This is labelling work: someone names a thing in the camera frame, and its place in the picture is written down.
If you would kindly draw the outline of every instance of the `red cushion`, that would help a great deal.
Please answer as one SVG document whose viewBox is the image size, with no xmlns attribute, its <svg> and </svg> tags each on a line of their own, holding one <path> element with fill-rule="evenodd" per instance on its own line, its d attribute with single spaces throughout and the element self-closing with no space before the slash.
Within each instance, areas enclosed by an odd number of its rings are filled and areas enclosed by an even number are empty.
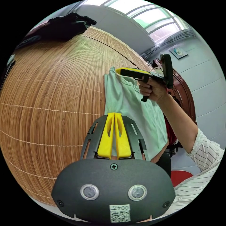
<svg viewBox="0 0 226 226">
<path fill-rule="evenodd" d="M 182 171 L 182 170 L 173 170 L 171 172 L 171 181 L 173 183 L 173 186 L 177 186 L 182 181 L 192 177 L 193 175 L 189 172 Z"/>
</svg>

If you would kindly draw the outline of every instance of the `window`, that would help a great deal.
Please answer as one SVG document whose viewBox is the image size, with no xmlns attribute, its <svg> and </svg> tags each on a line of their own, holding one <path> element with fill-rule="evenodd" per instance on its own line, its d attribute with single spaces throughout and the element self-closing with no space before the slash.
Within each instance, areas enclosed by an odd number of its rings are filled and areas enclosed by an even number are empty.
<svg viewBox="0 0 226 226">
<path fill-rule="evenodd" d="M 138 13 L 140 13 L 140 12 L 146 10 L 146 9 L 151 9 L 151 8 L 155 8 L 155 7 L 156 7 L 156 5 L 154 5 L 154 4 L 152 4 L 152 5 L 147 5 L 147 6 L 145 6 L 145 7 L 142 7 L 142 8 L 139 8 L 139 9 L 136 9 L 136 10 L 132 11 L 132 12 L 129 13 L 127 16 L 128 16 L 128 17 L 133 17 L 133 16 L 135 16 L 136 14 L 138 14 Z"/>
<path fill-rule="evenodd" d="M 126 14 L 129 11 L 136 9 L 139 6 L 143 6 L 147 4 L 150 4 L 150 2 L 143 1 L 143 0 L 117 0 L 108 6 Z"/>
<path fill-rule="evenodd" d="M 164 24 L 168 24 L 173 22 L 174 20 L 172 18 L 166 19 L 166 20 L 161 20 L 159 22 L 154 23 L 153 25 L 149 26 L 146 31 L 149 33 L 155 29 L 157 29 L 158 27 L 161 27 Z"/>
<path fill-rule="evenodd" d="M 133 19 L 138 22 L 138 24 L 140 24 L 143 28 L 145 28 L 149 24 L 152 24 L 153 22 L 166 17 L 167 15 L 163 12 L 162 9 L 152 9 L 134 17 Z"/>
<path fill-rule="evenodd" d="M 87 0 L 83 4 L 110 7 L 147 31 L 156 45 L 188 25 L 173 12 L 144 0 Z"/>
<path fill-rule="evenodd" d="M 106 0 L 87 0 L 86 2 L 83 3 L 83 5 L 102 5 L 105 3 Z"/>
<path fill-rule="evenodd" d="M 156 43 L 156 45 L 158 45 L 159 43 L 167 39 L 169 36 L 175 34 L 179 30 L 180 30 L 179 27 L 175 23 L 169 24 L 151 33 L 150 37 Z"/>
</svg>

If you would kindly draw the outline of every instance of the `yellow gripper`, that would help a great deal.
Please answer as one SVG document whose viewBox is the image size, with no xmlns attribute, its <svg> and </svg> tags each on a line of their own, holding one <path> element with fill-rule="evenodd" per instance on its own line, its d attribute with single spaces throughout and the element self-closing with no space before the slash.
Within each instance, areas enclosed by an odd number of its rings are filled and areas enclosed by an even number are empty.
<svg viewBox="0 0 226 226">
<path fill-rule="evenodd" d="M 104 126 L 100 145 L 97 151 L 98 157 L 111 159 L 113 133 L 115 122 L 115 137 L 117 159 L 129 158 L 132 155 L 126 129 L 123 123 L 122 114 L 109 113 Z"/>
</svg>

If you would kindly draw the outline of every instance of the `forearm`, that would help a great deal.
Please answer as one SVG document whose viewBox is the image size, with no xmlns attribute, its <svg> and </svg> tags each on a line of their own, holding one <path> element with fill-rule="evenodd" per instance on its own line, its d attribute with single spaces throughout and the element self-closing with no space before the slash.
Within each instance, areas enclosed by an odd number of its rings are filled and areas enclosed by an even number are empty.
<svg viewBox="0 0 226 226">
<path fill-rule="evenodd" d="M 158 101 L 158 105 L 168 119 L 177 139 L 186 152 L 190 153 L 198 134 L 197 125 L 181 109 L 171 95 L 166 94 Z"/>
</svg>

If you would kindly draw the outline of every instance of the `wooden slat surface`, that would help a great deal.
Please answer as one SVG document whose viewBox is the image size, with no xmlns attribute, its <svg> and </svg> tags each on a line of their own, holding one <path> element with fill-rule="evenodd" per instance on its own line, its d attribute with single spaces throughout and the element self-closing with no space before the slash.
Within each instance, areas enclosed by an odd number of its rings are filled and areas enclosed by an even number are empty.
<svg viewBox="0 0 226 226">
<path fill-rule="evenodd" d="M 104 114 L 103 75 L 112 66 L 151 68 L 94 28 L 66 43 L 40 42 L 14 54 L 0 96 L 0 146 L 22 189 L 55 205 L 57 175 L 79 159 L 89 127 Z"/>
</svg>

